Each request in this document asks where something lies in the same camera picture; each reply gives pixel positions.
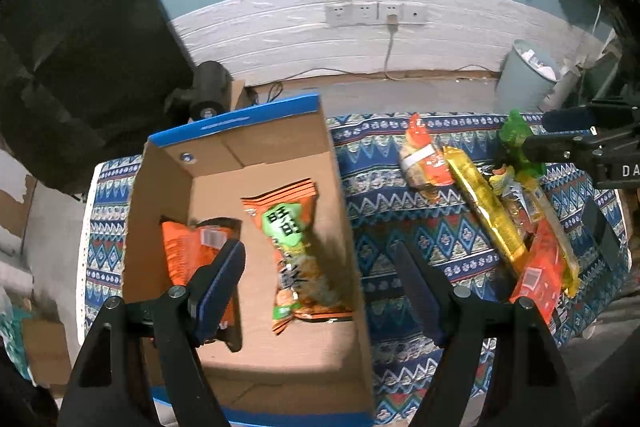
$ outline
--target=electrical outlet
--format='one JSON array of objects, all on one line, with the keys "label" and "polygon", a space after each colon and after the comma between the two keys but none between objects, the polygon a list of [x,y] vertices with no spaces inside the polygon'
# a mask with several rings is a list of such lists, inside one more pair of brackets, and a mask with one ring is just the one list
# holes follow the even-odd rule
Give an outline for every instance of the electrical outlet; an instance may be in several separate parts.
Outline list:
[{"label": "electrical outlet", "polygon": [[351,24],[376,24],[377,22],[377,2],[355,2],[351,4]]},{"label": "electrical outlet", "polygon": [[402,4],[402,17],[398,19],[404,24],[425,24],[429,22],[427,5],[421,2],[405,2]]},{"label": "electrical outlet", "polygon": [[396,15],[398,21],[402,20],[402,7],[401,2],[394,1],[380,1],[378,3],[378,22],[386,23],[386,18],[389,15]]},{"label": "electrical outlet", "polygon": [[351,17],[353,6],[349,3],[327,4],[324,7],[326,23],[330,26],[346,26],[353,24]]}]

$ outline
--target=trash bin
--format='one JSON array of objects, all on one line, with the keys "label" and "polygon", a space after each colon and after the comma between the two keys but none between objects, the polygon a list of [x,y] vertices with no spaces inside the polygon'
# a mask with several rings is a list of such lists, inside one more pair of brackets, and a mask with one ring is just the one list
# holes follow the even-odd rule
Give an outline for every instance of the trash bin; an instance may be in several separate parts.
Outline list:
[{"label": "trash bin", "polygon": [[538,105],[560,79],[560,70],[551,56],[530,42],[517,39],[504,63],[496,88],[497,110],[538,110]]}]

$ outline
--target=bolt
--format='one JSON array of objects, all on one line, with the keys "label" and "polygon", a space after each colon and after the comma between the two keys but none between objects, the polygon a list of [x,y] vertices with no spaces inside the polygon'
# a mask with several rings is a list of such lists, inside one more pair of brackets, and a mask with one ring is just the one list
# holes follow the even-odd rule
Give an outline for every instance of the bolt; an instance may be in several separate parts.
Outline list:
[{"label": "bolt", "polygon": [[108,310],[113,310],[114,308],[117,308],[121,302],[122,302],[122,298],[114,295],[113,297],[109,297],[104,302],[104,305]]},{"label": "bolt", "polygon": [[456,286],[453,288],[453,294],[456,297],[460,297],[461,299],[466,299],[469,295],[471,295],[471,290],[466,286]]},{"label": "bolt", "polygon": [[182,160],[183,162],[190,164],[190,163],[196,163],[196,158],[193,156],[193,154],[188,153],[188,152],[183,152],[180,155],[180,160]]},{"label": "bolt", "polygon": [[169,288],[169,296],[172,299],[177,299],[178,297],[182,297],[185,292],[186,292],[186,289],[184,289],[184,286],[180,286],[178,284],[175,286],[171,286],[171,288]]},{"label": "bolt", "polygon": [[532,310],[533,306],[535,306],[535,302],[533,302],[529,297],[520,297],[518,299],[520,306],[522,306],[526,310]]},{"label": "bolt", "polygon": [[216,112],[211,107],[205,107],[200,112],[200,116],[203,117],[203,118],[211,118],[212,116],[215,116],[215,115],[216,115]]}]

